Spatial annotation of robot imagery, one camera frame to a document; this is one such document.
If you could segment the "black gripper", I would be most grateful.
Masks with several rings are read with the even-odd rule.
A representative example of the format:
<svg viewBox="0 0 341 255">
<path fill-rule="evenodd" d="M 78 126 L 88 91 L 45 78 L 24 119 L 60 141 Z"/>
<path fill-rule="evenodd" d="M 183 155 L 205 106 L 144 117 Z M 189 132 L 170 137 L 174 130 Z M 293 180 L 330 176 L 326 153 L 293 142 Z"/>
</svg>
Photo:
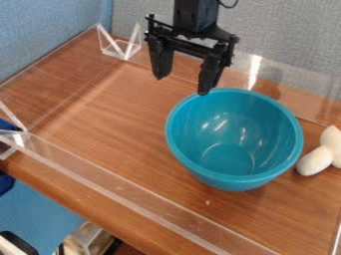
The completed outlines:
<svg viewBox="0 0 341 255">
<path fill-rule="evenodd" d="M 198 94 L 205 96 L 217 86 L 223 68 L 231 65 L 239 38 L 213 22 L 194 31 L 175 24 L 170 17 L 150 14 L 146 41 L 154 75 L 158 80 L 171 73 L 172 54 L 180 52 L 203 59 L 198 75 Z"/>
</svg>

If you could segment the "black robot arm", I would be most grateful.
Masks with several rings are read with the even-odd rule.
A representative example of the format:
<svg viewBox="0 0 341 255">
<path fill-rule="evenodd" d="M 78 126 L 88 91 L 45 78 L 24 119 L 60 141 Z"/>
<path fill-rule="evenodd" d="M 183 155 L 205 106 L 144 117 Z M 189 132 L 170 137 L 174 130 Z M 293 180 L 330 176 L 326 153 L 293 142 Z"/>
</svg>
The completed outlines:
<svg viewBox="0 0 341 255">
<path fill-rule="evenodd" d="M 174 0 L 170 17 L 154 13 L 146 17 L 146 41 L 158 80 L 171 73 L 174 52 L 182 52 L 202 59 L 197 93 L 205 96 L 217 86 L 223 69 L 233 64 L 239 41 L 218 27 L 218 10 L 235 5 L 237 2 L 227 6 L 219 0 Z"/>
</svg>

